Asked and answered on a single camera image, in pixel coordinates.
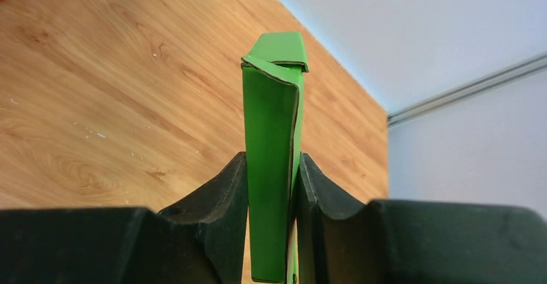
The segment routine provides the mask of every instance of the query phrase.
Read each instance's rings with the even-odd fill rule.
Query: wooden table
[[[310,60],[303,150],[355,197],[386,197],[385,111],[277,0],[4,0],[0,207],[185,196],[244,150],[240,57],[285,30]]]

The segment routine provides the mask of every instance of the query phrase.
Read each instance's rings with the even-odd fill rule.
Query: white wall
[[[389,130],[390,197],[522,205],[547,218],[547,72]]]
[[[389,113],[547,46],[547,0],[280,1]]]

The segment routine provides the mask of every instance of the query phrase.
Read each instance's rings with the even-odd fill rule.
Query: metal strip
[[[546,69],[547,52],[390,114],[388,116],[388,127],[400,125],[406,121],[437,110],[438,108],[454,104],[494,87],[532,76]]]

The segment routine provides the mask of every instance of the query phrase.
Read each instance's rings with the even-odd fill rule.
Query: wooden surface
[[[283,30],[310,59],[303,150],[357,198],[385,197],[385,112],[277,0],[4,0],[0,207],[188,194],[244,150],[240,57]]]

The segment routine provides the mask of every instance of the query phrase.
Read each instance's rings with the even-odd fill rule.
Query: green flap
[[[242,58],[251,273],[255,281],[274,283],[284,283],[287,273],[295,272],[293,266],[287,270],[295,254],[288,243],[294,225],[290,196],[300,161],[302,71],[307,67],[294,62],[306,58],[300,35],[285,34],[262,35]],[[296,46],[300,50],[290,52]],[[283,61],[282,51],[293,57]],[[276,59],[276,64],[267,59]]]

